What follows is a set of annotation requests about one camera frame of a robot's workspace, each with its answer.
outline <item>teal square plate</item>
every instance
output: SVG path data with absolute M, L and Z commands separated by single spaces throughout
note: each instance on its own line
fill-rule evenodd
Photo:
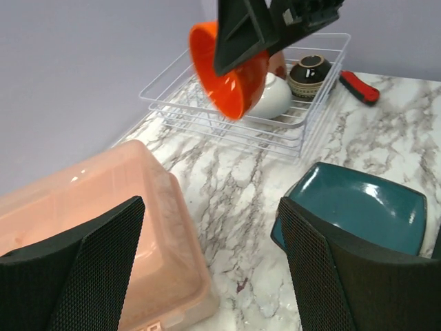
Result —
M 285 196 L 371 243 L 410 255 L 420 252 L 426 230 L 426 197 L 403 185 L 318 162 Z M 285 250 L 278 217 L 271 238 Z

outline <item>white wire dish rack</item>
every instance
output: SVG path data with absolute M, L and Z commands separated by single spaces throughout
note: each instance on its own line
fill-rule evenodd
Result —
M 140 93 L 140 97 L 150 103 L 147 121 L 160 117 L 164 125 L 178 130 L 298 158 L 323 118 L 349 40 L 350 36 L 345 33 L 317 33 L 284 50 L 288 70 L 293 63 L 311 54 L 322 55 L 332 63 L 332 68 L 312 101 L 293 97 L 290 109 L 275 119 L 251 116 L 240 121 L 226 119 L 206 97 L 186 50 Z

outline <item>bowl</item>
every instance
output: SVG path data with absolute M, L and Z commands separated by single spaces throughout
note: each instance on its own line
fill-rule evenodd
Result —
M 426 197 L 403 185 L 348 168 L 316 163 L 287 197 L 357 237 L 418 255 L 427 220 Z M 278 217 L 271 238 L 283 250 Z
M 291 90 L 287 82 L 268 72 L 262 97 L 247 115 L 261 119 L 273 119 L 289 109 L 291 98 Z
M 217 22 L 198 23 L 189 33 L 189 50 L 201 85 L 216 108 L 226 117 L 241 119 L 262 96 L 269 55 L 257 54 L 226 75 L 214 72 Z
M 292 93 L 300 98 L 314 98 L 331 67 L 321 55 L 303 57 L 289 71 L 288 84 Z

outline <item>red handle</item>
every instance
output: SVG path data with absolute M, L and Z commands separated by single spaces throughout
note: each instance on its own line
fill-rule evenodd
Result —
M 342 71 L 340 82 L 361 102 L 373 106 L 380 98 L 380 91 L 361 81 L 353 72 Z

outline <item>marble countertop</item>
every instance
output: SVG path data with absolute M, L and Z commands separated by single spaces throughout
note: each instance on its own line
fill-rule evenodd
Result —
M 285 253 L 269 238 L 278 202 L 315 161 L 402 183 L 426 194 L 421 255 L 429 257 L 441 217 L 441 83 L 359 74 L 382 93 L 368 108 L 339 87 L 326 134 L 300 163 L 183 135 L 158 121 L 141 140 L 181 184 L 220 295 L 216 315 L 192 331 L 301 330 Z

